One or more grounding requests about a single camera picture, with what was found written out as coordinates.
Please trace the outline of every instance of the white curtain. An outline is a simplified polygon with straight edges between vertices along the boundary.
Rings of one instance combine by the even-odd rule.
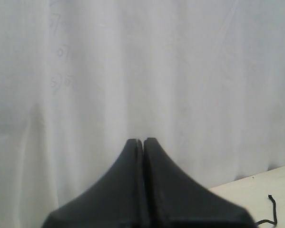
[[[147,137],[206,187],[285,165],[285,0],[0,0],[0,228]]]

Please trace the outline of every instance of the wooden table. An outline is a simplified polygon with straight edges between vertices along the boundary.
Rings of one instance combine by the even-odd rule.
[[[273,221],[273,204],[268,198],[270,194],[276,201],[276,227],[285,228],[285,166],[211,188],[210,191],[246,208],[255,221]],[[273,225],[265,223],[259,227],[272,228]]]

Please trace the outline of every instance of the black cord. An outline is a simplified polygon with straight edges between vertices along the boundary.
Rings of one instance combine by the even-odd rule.
[[[256,223],[257,226],[258,226],[258,225],[261,225],[261,224],[263,224],[263,223],[270,223],[270,224],[272,224],[272,225],[274,225],[274,226],[277,225],[276,202],[275,202],[274,198],[272,197],[272,195],[268,195],[268,198],[271,200],[271,202],[272,202],[272,204],[273,204],[273,206],[274,206],[274,221],[270,221],[270,220],[264,219],[264,220],[258,221],[258,222]]]

